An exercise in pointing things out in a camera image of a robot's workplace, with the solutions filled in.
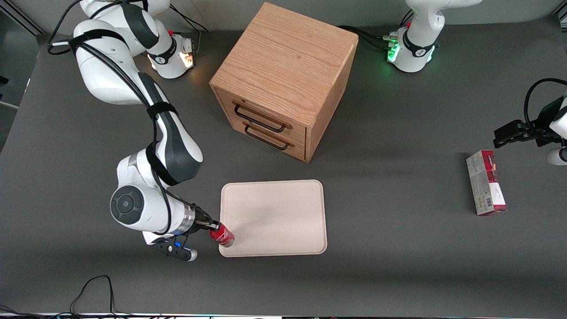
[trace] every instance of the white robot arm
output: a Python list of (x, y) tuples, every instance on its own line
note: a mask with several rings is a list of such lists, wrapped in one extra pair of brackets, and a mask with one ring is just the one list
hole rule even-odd
[[(168, 6), (169, 1), (163, 0), (148, 1), (147, 4), (148, 8), (159, 11), (163, 6), (151, 5), (166, 2)], [(170, 36), (161, 22), (154, 22), (136, 5), (122, 2), (109, 5), (109, 2), (92, 0), (84, 0), (81, 4), (95, 19), (79, 23), (73, 39), (54, 45), (71, 47), (84, 83), (95, 97), (112, 104), (142, 104), (154, 123), (152, 143), (118, 164), (118, 187), (111, 198), (111, 214), (121, 225), (141, 231), (146, 243), (156, 250), (192, 261), (197, 252), (173, 238), (183, 236), (187, 239), (199, 229), (218, 232), (226, 228), (221, 228), (221, 223), (195, 204), (167, 190), (169, 186), (193, 178), (203, 156), (163, 90), (148, 74), (141, 73), (132, 59), (141, 52), (140, 45), (145, 48), (144, 45), (152, 44), (146, 49), (150, 58), (157, 62), (158, 73), (164, 77), (181, 75), (187, 66), (183, 52), (177, 54), (177, 45), (184, 39)], [(137, 12), (139, 21), (129, 18), (128, 12)], [(138, 31), (128, 28), (136, 24)], [(159, 59), (164, 56), (164, 63), (160, 64)], [(163, 136), (161, 141), (157, 141), (158, 128)]]
[(402, 26), (385, 39), (394, 39), (387, 61), (404, 72), (417, 72), (431, 60), (435, 40), (445, 26), (441, 10), (464, 8), (482, 0), (405, 0), (413, 10), (411, 26)]
[(124, 38), (131, 56), (147, 52), (152, 67), (163, 78), (177, 78), (193, 66), (193, 43), (170, 35), (153, 15), (169, 8), (170, 0), (83, 0), (81, 8), (93, 20), (108, 22)]
[(538, 147), (558, 143), (560, 148), (554, 148), (547, 153), (547, 161), (553, 165), (567, 165), (567, 93), (543, 107), (535, 120), (528, 115), (528, 102), (535, 87), (544, 82), (556, 82), (567, 85), (567, 81), (555, 78), (545, 78), (535, 82), (524, 101), (524, 120), (513, 120), (494, 131), (494, 147), (513, 142), (535, 140)]

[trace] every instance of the coca-cola can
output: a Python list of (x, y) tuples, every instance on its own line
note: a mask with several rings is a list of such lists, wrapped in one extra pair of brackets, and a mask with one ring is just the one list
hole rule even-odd
[(221, 224), (217, 232), (209, 230), (209, 235), (224, 247), (230, 247), (234, 243), (234, 234), (223, 224)]

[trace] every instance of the wooden drawer cabinet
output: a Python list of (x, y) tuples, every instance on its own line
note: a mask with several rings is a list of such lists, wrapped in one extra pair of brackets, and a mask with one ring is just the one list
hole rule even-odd
[(236, 131), (309, 162), (357, 44), (354, 33), (264, 3), (209, 84)]

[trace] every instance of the gray table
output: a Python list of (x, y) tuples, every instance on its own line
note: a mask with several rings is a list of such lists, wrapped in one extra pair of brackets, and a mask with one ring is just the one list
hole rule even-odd
[[(309, 164), (230, 128), (208, 80), (238, 36), (203, 36), (197, 67), (175, 80), (137, 58), (205, 156), (173, 191), (218, 217), (226, 183), (318, 179), (327, 251), (228, 259), (206, 233), (191, 238), (192, 263), (146, 247), (108, 211), (118, 161), (151, 140), (146, 112), (96, 100), (72, 55), (42, 52), (0, 155), (2, 304), (63, 311), (88, 278), (108, 274), (127, 312), (567, 316), (567, 169), (547, 164), (534, 143), (498, 150), (509, 210), (477, 217), (464, 161), (520, 118), (530, 84), (567, 74), (556, 19), (447, 26), (418, 74), (361, 43)], [(538, 88), (534, 114), (564, 90)], [(105, 312), (107, 298), (96, 282), (78, 309)]]

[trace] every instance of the metal handle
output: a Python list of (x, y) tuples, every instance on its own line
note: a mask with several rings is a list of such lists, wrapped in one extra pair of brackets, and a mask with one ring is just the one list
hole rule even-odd
[(259, 126), (265, 128), (265, 129), (269, 129), (270, 131), (275, 132), (275, 133), (281, 133), (281, 132), (284, 130), (284, 128), (285, 128), (285, 124), (282, 124), (282, 127), (281, 127), (281, 128), (275, 128), (275, 127), (271, 127), (271, 126), (269, 126), (269, 125), (266, 125), (266, 124), (264, 124), (264, 123), (262, 123), (262, 122), (260, 122), (260, 121), (258, 121), (258, 120), (255, 120), (255, 119), (251, 118), (251, 117), (248, 116), (248, 115), (245, 115), (245, 114), (242, 114), (242, 113), (238, 112), (238, 109), (239, 109), (239, 108), (240, 108), (240, 104), (236, 103), (236, 106), (234, 107), (234, 112), (236, 113), (236, 115), (242, 117), (243, 119), (247, 119), (247, 120), (249, 120), (250, 122), (252, 122), (252, 123), (254, 123), (254, 124), (258, 124)]
[(266, 143), (268, 145), (270, 145), (271, 147), (275, 148), (275, 149), (279, 149), (279, 150), (286, 150), (287, 147), (289, 146), (289, 143), (286, 143), (284, 146), (278, 146), (270, 141), (264, 140), (263, 138), (261, 138), (260, 136), (254, 135), (252, 133), (250, 133), (248, 131), (248, 128), (250, 128), (250, 125), (246, 125), (246, 127), (244, 128), (244, 132), (246, 133), (246, 135), (248, 135), (249, 137), (255, 138), (257, 140), (259, 140), (260, 142)]

